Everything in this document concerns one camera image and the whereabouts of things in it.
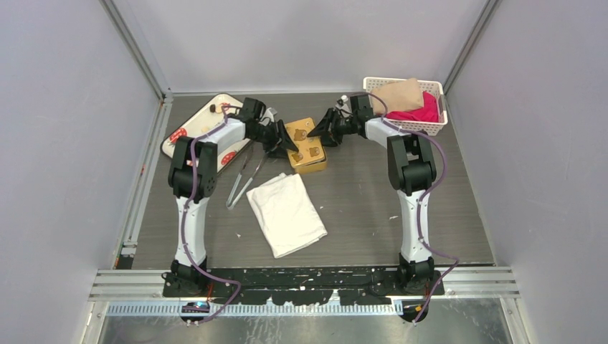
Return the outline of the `silver tin lid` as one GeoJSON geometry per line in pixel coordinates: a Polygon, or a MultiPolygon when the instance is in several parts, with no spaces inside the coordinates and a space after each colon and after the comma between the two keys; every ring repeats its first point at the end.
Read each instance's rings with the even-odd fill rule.
{"type": "Polygon", "coordinates": [[[287,150],[290,165],[299,172],[303,168],[326,162],[326,152],[318,136],[308,137],[310,131],[315,128],[312,118],[286,123],[287,132],[298,148],[298,151],[287,150]]]}

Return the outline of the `metal tongs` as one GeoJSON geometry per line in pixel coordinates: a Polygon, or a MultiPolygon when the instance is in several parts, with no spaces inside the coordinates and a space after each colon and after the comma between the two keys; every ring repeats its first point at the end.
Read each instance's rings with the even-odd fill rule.
{"type": "Polygon", "coordinates": [[[237,177],[232,185],[231,191],[225,202],[225,206],[229,210],[232,210],[236,206],[238,201],[242,198],[242,196],[246,193],[247,189],[250,187],[253,180],[255,179],[255,177],[260,172],[261,168],[264,166],[265,162],[268,159],[268,154],[264,151],[259,163],[256,165],[254,171],[252,172],[252,175],[248,178],[245,178],[244,172],[248,165],[251,163],[254,152],[255,149],[253,146],[247,149],[244,161],[241,165],[239,173],[237,174],[237,177]]]}

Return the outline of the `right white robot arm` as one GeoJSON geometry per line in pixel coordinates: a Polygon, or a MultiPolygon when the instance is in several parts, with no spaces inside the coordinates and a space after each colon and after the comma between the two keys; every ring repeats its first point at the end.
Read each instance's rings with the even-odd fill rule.
{"type": "Polygon", "coordinates": [[[423,287],[433,293],[441,281],[435,269],[428,235],[428,201],[434,187],[442,181],[437,175],[434,152],[438,142],[425,131],[408,130],[378,114],[368,92],[350,96],[350,108],[338,103],[326,111],[323,119],[308,133],[322,145],[336,147],[345,135],[360,135],[386,149],[387,172],[391,187],[397,192],[402,212],[402,244],[396,279],[400,289],[410,295],[423,287]]]}

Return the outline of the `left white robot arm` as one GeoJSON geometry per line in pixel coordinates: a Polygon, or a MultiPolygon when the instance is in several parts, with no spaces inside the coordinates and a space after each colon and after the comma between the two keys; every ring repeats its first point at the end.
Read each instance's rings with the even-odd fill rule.
{"type": "Polygon", "coordinates": [[[176,139],[168,172],[168,185],[175,196],[179,216],[179,241],[171,268],[170,286],[182,286],[190,295],[206,292],[213,277],[206,270],[204,243],[206,210],[217,185],[220,151],[242,140],[261,144],[266,153],[296,150],[283,120],[266,115],[266,105],[247,97],[241,105],[220,105],[222,118],[201,135],[176,139]]]}

